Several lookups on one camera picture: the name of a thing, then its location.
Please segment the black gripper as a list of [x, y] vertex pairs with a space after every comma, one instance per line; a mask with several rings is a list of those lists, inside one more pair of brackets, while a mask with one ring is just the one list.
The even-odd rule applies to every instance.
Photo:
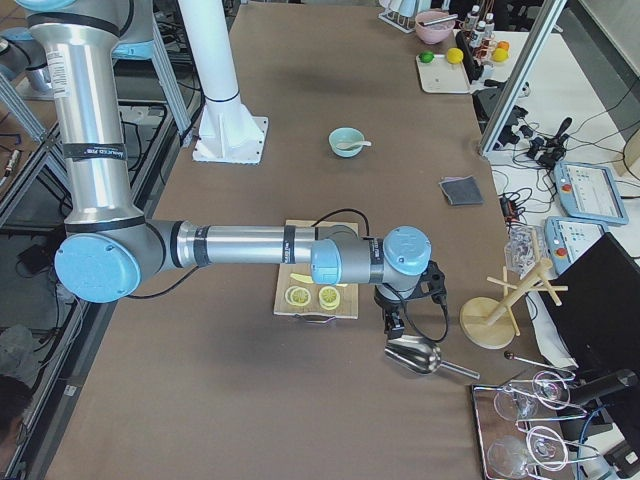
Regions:
[[401, 290], [399, 286], [388, 284], [375, 287], [374, 301], [383, 311], [384, 333], [387, 336], [402, 336], [404, 322], [401, 314], [409, 302], [421, 299], [431, 299], [446, 312], [445, 274], [434, 260], [428, 262], [426, 270], [408, 289]]

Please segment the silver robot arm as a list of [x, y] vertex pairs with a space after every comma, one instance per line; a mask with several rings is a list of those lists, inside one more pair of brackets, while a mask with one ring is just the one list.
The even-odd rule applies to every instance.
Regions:
[[372, 284], [390, 338], [409, 300], [445, 298], [426, 235], [383, 238], [341, 225], [278, 225], [366, 193], [391, 201], [392, 180], [352, 176], [326, 161], [320, 137], [350, 114], [375, 78], [378, 38], [358, 42], [325, 7], [243, 7], [228, 25], [217, 1], [180, 11], [202, 88], [194, 165], [171, 176], [160, 213], [133, 203], [112, 60], [152, 18], [138, 1], [27, 1], [30, 33], [54, 85], [73, 208], [55, 255], [65, 287], [93, 303], [134, 297], [154, 276], [218, 264], [306, 265], [319, 285]]

